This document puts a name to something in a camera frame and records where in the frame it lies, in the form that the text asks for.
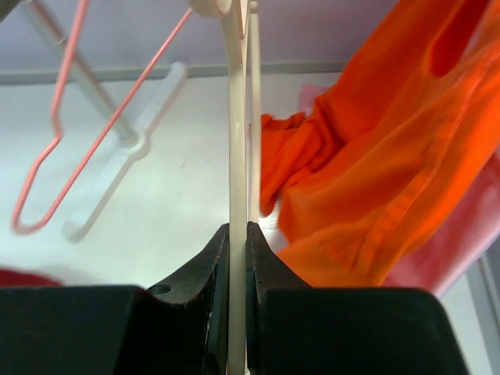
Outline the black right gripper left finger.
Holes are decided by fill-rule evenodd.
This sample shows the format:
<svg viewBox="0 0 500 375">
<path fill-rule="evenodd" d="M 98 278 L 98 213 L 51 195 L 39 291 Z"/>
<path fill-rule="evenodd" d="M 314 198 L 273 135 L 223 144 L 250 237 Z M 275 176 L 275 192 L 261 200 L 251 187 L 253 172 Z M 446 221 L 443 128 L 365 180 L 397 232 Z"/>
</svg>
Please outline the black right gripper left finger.
<svg viewBox="0 0 500 375">
<path fill-rule="evenodd" d="M 161 327 L 170 374 L 225 374 L 228 346 L 229 225 L 148 292 L 165 306 Z"/>
</svg>

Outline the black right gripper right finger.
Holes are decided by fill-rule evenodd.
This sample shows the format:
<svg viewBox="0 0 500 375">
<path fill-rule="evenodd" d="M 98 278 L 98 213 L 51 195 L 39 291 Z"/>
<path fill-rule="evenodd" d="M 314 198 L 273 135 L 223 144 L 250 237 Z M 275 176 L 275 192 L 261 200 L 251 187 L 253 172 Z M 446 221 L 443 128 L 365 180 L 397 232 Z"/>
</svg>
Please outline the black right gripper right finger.
<svg viewBox="0 0 500 375">
<path fill-rule="evenodd" d="M 292 316 L 292 304 L 309 289 L 270 248 L 260 226 L 250 222 L 245 245 L 246 344 L 248 368 L 283 369 L 305 328 Z"/>
</svg>

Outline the dark red t shirt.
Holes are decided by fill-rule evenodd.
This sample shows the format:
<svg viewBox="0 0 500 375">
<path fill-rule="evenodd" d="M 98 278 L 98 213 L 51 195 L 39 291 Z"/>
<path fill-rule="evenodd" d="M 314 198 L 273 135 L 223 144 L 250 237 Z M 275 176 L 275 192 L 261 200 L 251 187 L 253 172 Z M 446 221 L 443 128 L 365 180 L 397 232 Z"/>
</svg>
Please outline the dark red t shirt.
<svg viewBox="0 0 500 375">
<path fill-rule="evenodd" d="M 1 269 L 1 288 L 47 288 L 61 287 L 57 280 L 35 273 L 27 273 L 19 270 Z"/>
</svg>

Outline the beige wooden hanger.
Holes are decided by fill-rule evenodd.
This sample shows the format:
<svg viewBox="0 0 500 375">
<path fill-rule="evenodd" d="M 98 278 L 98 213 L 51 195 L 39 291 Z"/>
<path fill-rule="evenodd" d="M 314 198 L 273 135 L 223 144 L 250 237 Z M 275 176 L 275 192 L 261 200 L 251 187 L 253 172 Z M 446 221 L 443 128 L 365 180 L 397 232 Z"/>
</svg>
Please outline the beige wooden hanger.
<svg viewBox="0 0 500 375">
<path fill-rule="evenodd" d="M 229 107 L 229 374 L 245 373 L 245 244 L 259 219 L 262 166 L 261 56 L 256 1 L 192 1 L 199 15 L 221 22 L 230 79 Z"/>
</svg>

